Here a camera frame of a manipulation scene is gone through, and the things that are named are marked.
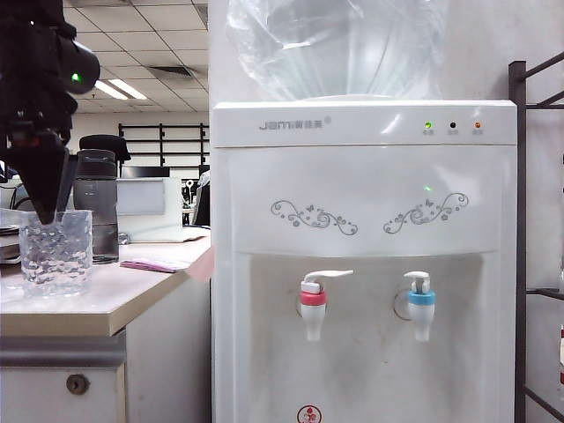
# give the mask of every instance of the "brand logo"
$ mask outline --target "brand logo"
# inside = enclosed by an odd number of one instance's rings
[[[314,405],[304,405],[298,411],[298,423],[321,423],[321,410]]]
[[[331,123],[330,116],[322,121],[270,121],[258,127],[260,130],[320,130]]]

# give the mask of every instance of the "ceiling tile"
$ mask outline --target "ceiling tile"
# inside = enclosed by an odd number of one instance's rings
[[[90,20],[84,17],[78,10],[67,8],[64,9],[64,20],[77,28],[80,33],[97,33],[99,28]]]
[[[197,112],[207,112],[210,109],[208,101],[204,99],[190,99],[187,102]]]
[[[164,90],[144,90],[143,94],[151,100],[157,101],[158,103],[160,103],[161,100],[179,100],[178,95],[176,95],[176,93],[169,90],[168,88]]]
[[[207,50],[177,50],[175,53],[186,66],[208,64]]]
[[[135,108],[140,112],[164,112],[165,109],[156,104],[150,106],[135,106]]]
[[[195,78],[171,78],[171,79],[161,79],[163,84],[168,86],[168,88],[180,89],[180,88],[202,88]]]
[[[154,78],[143,66],[109,66],[108,70],[121,79]]]
[[[103,91],[99,90],[98,88],[94,87],[91,91],[86,94],[72,94],[75,99],[84,99],[84,100],[92,100],[92,99],[111,99],[112,96],[104,93]]]
[[[132,6],[83,7],[79,10],[105,32],[151,30],[151,27]]]
[[[202,29],[194,31],[159,31],[159,35],[172,50],[208,49],[208,32]]]
[[[145,66],[177,66],[181,64],[172,51],[132,51],[131,55]]]
[[[168,88],[158,79],[124,79],[124,81],[139,91],[143,90],[167,90]]]
[[[89,100],[77,100],[77,103],[77,113],[102,113],[104,111],[101,106]]]
[[[140,6],[137,9],[156,30],[205,29],[192,5]]]
[[[100,79],[113,79],[116,78],[115,74],[110,72],[108,69],[101,67],[100,68]]]
[[[92,51],[122,51],[122,48],[104,33],[79,33],[77,41]]]
[[[109,109],[112,112],[135,112],[127,100],[107,99],[91,100],[92,103]]]
[[[127,51],[169,50],[167,44],[155,32],[108,33]]]
[[[198,79],[208,78],[208,64],[195,64],[190,66],[194,75]]]
[[[172,107],[172,106],[186,106],[186,103],[179,99],[178,97],[174,97],[173,99],[159,99],[157,100],[157,103],[159,103],[162,107]]]
[[[203,88],[193,88],[193,89],[189,89],[189,90],[184,90],[184,89],[180,89],[180,90],[173,90],[175,93],[177,93],[179,96],[181,96],[183,99],[207,99],[208,98],[208,92],[205,91],[205,89]]]
[[[169,112],[191,112],[192,108],[179,98],[162,99],[157,102]]]
[[[102,66],[130,66],[138,64],[133,57],[124,51],[105,51],[96,53]]]
[[[153,103],[151,99],[147,99],[147,100],[129,99],[127,100],[127,104],[130,104],[131,106],[135,107],[135,106],[148,106],[155,103]]]

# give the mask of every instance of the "metal shelf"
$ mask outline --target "metal shelf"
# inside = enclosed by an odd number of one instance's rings
[[[204,141],[205,143],[209,143],[210,140],[209,139],[200,139],[200,138],[190,138],[190,139],[163,139],[163,142],[165,143],[199,143],[201,141]],[[152,143],[152,144],[158,144],[160,143],[159,139],[128,139],[127,140],[128,143],[137,143],[137,144],[142,144],[142,143]]]
[[[209,155],[209,152],[163,152],[163,156],[201,156]],[[130,152],[132,156],[160,156],[160,152]]]
[[[165,166],[165,157],[166,156],[187,156],[187,157],[199,157],[200,158],[200,165],[205,163],[205,157],[210,155],[210,152],[206,151],[204,148],[206,143],[210,142],[210,139],[207,138],[206,131],[210,128],[208,125],[204,125],[203,123],[199,123],[198,125],[166,125],[163,123],[159,123],[158,125],[124,125],[120,123],[118,125],[118,134],[120,137],[124,137],[128,144],[157,144],[159,145],[159,150],[156,152],[130,152],[132,156],[158,156],[160,158],[160,166]],[[200,138],[174,138],[174,139],[166,139],[166,132],[167,129],[190,129],[194,130],[197,129],[200,132]],[[158,139],[151,139],[151,138],[133,138],[127,139],[125,137],[126,130],[159,130],[159,138]],[[199,146],[199,152],[165,152],[164,151],[164,144],[179,144],[179,143],[197,143]],[[195,169],[199,168],[199,166],[168,166],[171,168],[184,168],[184,169]]]
[[[542,295],[543,297],[564,301],[564,293],[560,293],[560,289],[557,288],[529,289],[527,290],[527,295]]]
[[[559,422],[564,415],[526,386],[527,374],[527,295],[542,295],[564,300],[564,295],[552,288],[527,290],[527,110],[563,110],[564,91],[536,104],[527,103],[527,78],[564,61],[564,52],[527,70],[525,61],[509,65],[509,99],[517,105],[517,255],[516,255],[516,366],[515,423],[526,423],[526,398],[529,397]]]

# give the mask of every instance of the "white desk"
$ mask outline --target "white desk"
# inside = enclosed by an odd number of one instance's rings
[[[209,246],[131,244],[120,258],[194,261]],[[209,283],[116,263],[95,266],[87,293],[43,299],[6,289],[21,278],[5,271],[0,286],[2,422],[211,421]]]

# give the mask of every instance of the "wall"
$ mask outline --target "wall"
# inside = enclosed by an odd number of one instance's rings
[[[226,39],[227,3],[214,0],[210,5],[210,103],[268,100],[243,73]],[[444,98],[507,99],[508,64],[527,60],[531,67],[564,50],[562,22],[561,0],[451,0],[441,75]],[[563,82],[562,65],[533,78],[530,100],[559,92]],[[563,241],[564,112],[531,111],[528,125],[528,280],[530,286],[557,286]],[[558,351],[563,312],[556,300],[529,299],[528,384],[562,412]],[[528,421],[556,420],[529,402]]]

